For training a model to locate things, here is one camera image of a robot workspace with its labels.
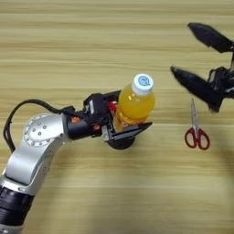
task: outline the orange bottle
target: orange bottle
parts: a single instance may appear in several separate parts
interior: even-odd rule
[[[125,127],[145,122],[154,108],[154,80],[147,74],[138,74],[133,83],[127,85],[120,94],[114,127],[116,132]]]

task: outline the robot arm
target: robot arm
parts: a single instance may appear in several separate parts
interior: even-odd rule
[[[91,94],[82,111],[67,108],[59,114],[39,114],[27,122],[21,144],[17,148],[10,144],[13,153],[0,177],[0,234],[21,233],[27,212],[61,145],[103,135],[112,148],[125,149],[133,144],[135,135],[152,124],[146,122],[115,132],[113,118],[119,94]]]
[[[232,52],[230,68],[212,69],[207,81],[189,71],[171,67],[175,79],[189,92],[207,103],[212,112],[219,112],[225,98],[234,98],[234,42],[216,29],[199,23],[188,24],[196,39],[219,53]]]

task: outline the bottle cap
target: bottle cap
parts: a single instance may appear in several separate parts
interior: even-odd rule
[[[153,91],[154,80],[147,74],[134,77],[132,89],[137,95],[146,96]]]

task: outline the silver robot arm segment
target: silver robot arm segment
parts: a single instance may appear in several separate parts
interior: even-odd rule
[[[21,233],[54,153],[68,141],[64,114],[39,114],[28,121],[0,177],[0,233]]]

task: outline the black cable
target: black cable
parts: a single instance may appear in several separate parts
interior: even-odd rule
[[[74,107],[72,106],[69,106],[69,107],[66,107],[66,108],[63,108],[63,109],[56,109],[52,106],[50,106],[49,104],[47,104],[46,102],[42,101],[42,100],[38,100],[38,99],[30,99],[30,100],[25,100],[25,101],[22,101],[20,102],[10,113],[9,117],[7,118],[6,122],[5,122],[5,127],[4,127],[4,130],[3,130],[3,135],[4,135],[4,139],[5,139],[5,142],[7,143],[7,145],[9,146],[11,152],[14,152],[15,151],[15,145],[12,141],[12,137],[11,137],[11,133],[10,133],[10,125],[12,123],[12,118],[14,116],[14,114],[16,113],[16,111],[21,107],[23,106],[24,104],[28,104],[28,103],[33,103],[33,104],[36,104],[36,105],[39,105],[39,106],[42,106],[44,107],[45,109],[47,109],[48,111],[50,112],[53,112],[53,113],[56,113],[56,114],[60,114],[60,113],[65,113],[67,115],[70,115],[70,116],[78,116],[77,113],[75,113],[75,109]]]

